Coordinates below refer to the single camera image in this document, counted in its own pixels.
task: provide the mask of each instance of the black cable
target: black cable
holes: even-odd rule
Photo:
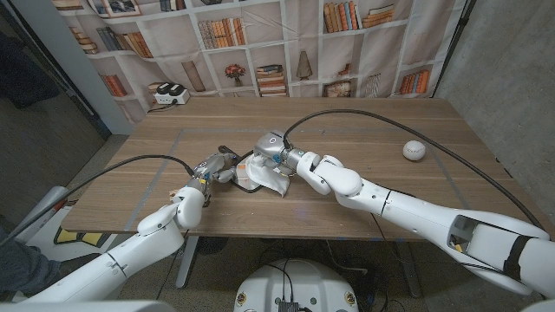
[[[388,294],[388,290],[385,289],[385,302],[382,305],[382,308],[380,309],[380,312],[384,312],[388,309],[388,304],[389,304],[389,294]]]
[[[288,257],[287,260],[285,260],[285,264],[284,264],[284,294],[285,294],[285,267],[287,266],[287,263],[289,262],[290,258]],[[291,303],[294,303],[293,301],[293,285],[291,285]]]
[[[310,114],[308,116],[303,117],[301,120],[297,121],[295,124],[293,124],[293,126],[289,127],[289,129],[287,129],[287,131],[285,131],[285,134],[284,134],[284,146],[285,146],[285,148],[286,149],[291,148],[291,144],[287,140],[287,136],[289,135],[289,133],[293,129],[295,129],[298,125],[302,124],[303,122],[305,122],[309,119],[312,119],[314,117],[317,117],[319,115],[323,115],[323,114],[361,114],[361,115],[366,115],[366,116],[373,117],[373,118],[376,118],[376,119],[381,120],[381,121],[385,121],[388,124],[399,127],[401,129],[407,131],[408,133],[411,133],[411,134],[425,140],[430,145],[438,148],[439,150],[446,153],[447,155],[453,157],[454,159],[457,159],[461,164],[463,164],[463,165],[467,166],[468,168],[472,169],[472,171],[476,172],[484,180],[486,180],[491,185],[493,185],[496,189],[498,189],[500,192],[502,192],[503,195],[505,195],[507,198],[509,198],[515,205],[517,205],[517,207],[519,207],[519,209],[522,211],[522,213],[524,213],[526,215],[526,217],[530,220],[530,222],[532,222],[532,224],[534,224],[535,226],[539,227],[542,230],[545,230],[544,227],[541,225],[541,223],[524,206],[524,204],[522,204],[516,197],[514,197],[514,195],[512,195],[505,187],[503,187],[497,181],[495,181],[493,178],[491,178],[490,176],[488,176],[487,174],[482,172],[480,169],[478,169],[478,167],[474,166],[473,164],[469,163],[466,159],[463,159],[461,156],[452,152],[451,150],[444,147],[443,145],[435,142],[434,140],[431,140],[429,137],[427,137],[426,135],[424,135],[422,133],[419,133],[418,131],[414,130],[413,128],[404,126],[403,124],[400,124],[397,121],[394,121],[394,120],[391,120],[389,118],[383,117],[379,114],[374,114],[374,113],[371,113],[371,112],[362,111],[362,110],[358,110],[358,109],[328,109],[328,110],[323,110],[323,111],[320,111],[320,112]]]
[[[67,198],[69,195],[73,194],[75,191],[79,190],[80,188],[84,187],[85,185],[87,185],[90,181],[100,177],[102,174],[106,173],[106,172],[110,172],[112,170],[114,170],[115,168],[118,168],[120,166],[123,166],[125,164],[128,164],[130,162],[139,160],[139,159],[169,159],[169,160],[173,160],[176,161],[178,163],[180,163],[181,165],[183,165],[185,167],[185,169],[187,170],[187,173],[189,173],[189,175],[193,176],[194,175],[194,171],[193,169],[191,169],[191,167],[185,163],[185,161],[181,160],[181,159],[176,159],[175,157],[172,156],[167,156],[167,155],[141,155],[141,156],[135,156],[132,157],[130,159],[126,159],[123,160],[115,165],[111,165],[108,168],[105,168],[95,174],[93,174],[92,176],[88,177],[88,179],[85,179],[84,181],[82,181],[79,185],[77,185],[76,187],[74,187],[71,190],[68,190],[67,192],[63,193],[62,195],[58,196],[57,198],[55,198],[52,201],[52,204],[46,206],[44,209],[42,209],[40,212],[38,212],[33,218],[29,219],[29,221],[25,222],[22,225],[19,225],[16,227],[15,230],[13,230],[1,243],[0,243],[0,248],[2,248],[4,245],[6,245],[10,240],[12,240],[14,237],[16,237],[17,235],[19,235],[23,230],[27,229],[31,224],[35,223],[36,220],[42,218],[42,216],[44,216],[48,211],[50,211],[54,206],[56,206],[60,201],[64,200],[65,198]]]
[[[397,302],[397,303],[399,303],[399,305],[400,305],[401,308],[402,308],[402,312],[405,312],[405,306],[402,305],[402,303],[401,303],[399,300],[397,300],[397,299],[391,299],[390,301],[391,301],[391,302]]]
[[[147,113],[161,111],[161,110],[164,110],[166,108],[170,108],[170,107],[174,106],[175,104],[177,104],[177,99],[173,99],[172,103],[167,104],[164,107],[149,109]]]
[[[371,214],[372,218],[374,219],[375,225],[378,226],[378,230],[380,231],[380,234],[382,234],[382,239],[383,241],[386,243],[386,245],[388,246],[389,250],[391,251],[391,253],[393,254],[393,256],[395,257],[395,259],[397,259],[397,261],[399,261],[400,263],[405,263],[405,264],[417,264],[417,263],[443,263],[443,264],[455,264],[455,265],[461,265],[461,266],[468,266],[468,267],[473,267],[473,268],[478,268],[478,269],[482,269],[482,270],[489,270],[495,273],[499,273],[502,275],[505,275],[505,273],[502,270],[497,270],[494,268],[488,268],[486,266],[482,266],[482,265],[478,265],[478,264],[473,264],[473,263],[457,263],[457,262],[452,262],[452,261],[405,261],[400,259],[397,254],[393,251],[393,247],[391,247],[389,245],[389,240],[387,240],[385,238],[385,235],[383,234],[382,231],[382,227],[380,226],[380,224],[378,223],[378,221],[375,219],[374,213]]]
[[[183,238],[185,238],[187,236],[187,233],[189,232],[189,230],[187,230],[185,232],[185,235],[183,235]],[[181,245],[181,247],[175,251],[175,255],[173,256],[172,262],[170,263],[170,268],[167,270],[167,274],[166,274],[166,278],[164,278],[164,282],[162,283],[162,285],[160,286],[160,289],[158,290],[158,295],[156,295],[156,299],[154,300],[158,300],[160,298],[160,295],[162,293],[162,290],[164,289],[164,285],[166,285],[167,282],[167,278],[170,277],[170,273],[172,273],[172,268],[173,268],[173,264],[175,263],[175,259],[177,259],[177,255],[179,255],[180,250],[184,250],[185,249],[185,245],[186,242],[183,242],[183,244]]]
[[[287,278],[289,279],[289,286],[291,287],[291,297],[293,297],[293,282],[291,281],[291,277],[289,276],[289,274],[287,272],[285,272],[285,270],[283,270],[281,268],[278,268],[277,266],[275,266],[273,264],[265,263],[264,265],[267,265],[267,266],[270,266],[274,269],[280,270],[287,276]],[[284,294],[283,294],[282,299],[283,299],[283,301],[285,301],[285,289],[284,289]]]

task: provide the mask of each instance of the table leg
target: table leg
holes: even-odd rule
[[[193,267],[193,258],[197,250],[198,242],[199,237],[190,236],[187,238],[185,250],[183,250],[183,257],[181,258],[180,271],[177,273],[177,279],[175,280],[175,287],[178,289],[185,287],[189,272]]]
[[[399,257],[403,261],[411,263],[402,263],[402,268],[405,272],[405,277],[408,284],[408,292],[413,298],[420,298],[422,296],[422,290],[420,288],[420,283],[418,282],[418,273],[416,273],[416,267],[413,264],[415,261],[413,255],[410,252],[410,248],[407,242],[396,242],[395,246],[399,252]]]

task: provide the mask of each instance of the small white device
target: small white device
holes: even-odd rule
[[[177,100],[175,104],[185,104],[190,97],[189,90],[185,89],[180,84],[172,84],[169,82],[157,87],[156,94],[154,95],[156,102],[161,105],[172,104],[174,100]]]
[[[424,157],[426,147],[419,141],[411,140],[402,148],[402,154],[408,160],[417,161]]]

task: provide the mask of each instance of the bookshelf backdrop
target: bookshelf backdrop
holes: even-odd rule
[[[132,124],[166,81],[191,96],[429,97],[466,0],[203,1],[52,0]]]

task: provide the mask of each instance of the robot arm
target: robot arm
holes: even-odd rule
[[[194,175],[173,197],[173,203],[142,219],[138,233],[85,264],[24,303],[86,302],[104,299],[130,276],[170,256],[183,245],[180,228],[199,225],[210,200],[210,184],[227,182],[234,173],[234,155],[214,154],[194,168]]]
[[[555,243],[540,228],[508,216],[431,204],[362,179],[334,157],[287,150],[283,134],[266,134],[255,153],[293,169],[315,191],[333,191],[340,205],[374,213],[427,239],[474,274],[513,292],[555,297]]]

